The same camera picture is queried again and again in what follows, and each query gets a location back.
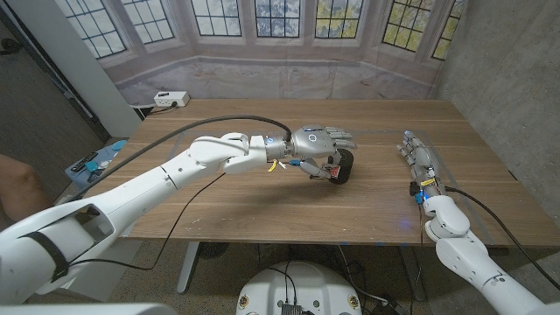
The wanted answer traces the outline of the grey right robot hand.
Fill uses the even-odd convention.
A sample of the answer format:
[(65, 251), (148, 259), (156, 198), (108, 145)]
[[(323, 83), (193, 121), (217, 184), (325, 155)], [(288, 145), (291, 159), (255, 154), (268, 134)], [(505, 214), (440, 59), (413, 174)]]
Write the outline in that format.
[(431, 149), (409, 130), (404, 132), (402, 144), (398, 144), (396, 148), (409, 164), (412, 178), (423, 195), (426, 198), (440, 195), (438, 162)]

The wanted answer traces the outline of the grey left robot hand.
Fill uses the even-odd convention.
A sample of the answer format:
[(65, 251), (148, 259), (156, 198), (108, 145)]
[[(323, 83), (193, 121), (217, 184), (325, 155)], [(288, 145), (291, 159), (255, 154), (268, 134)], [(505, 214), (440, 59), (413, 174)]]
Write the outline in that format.
[(291, 135), (291, 155), (299, 158), (300, 169), (311, 179), (328, 179), (345, 184), (354, 163), (351, 150), (357, 148), (352, 135), (343, 129), (307, 125)]

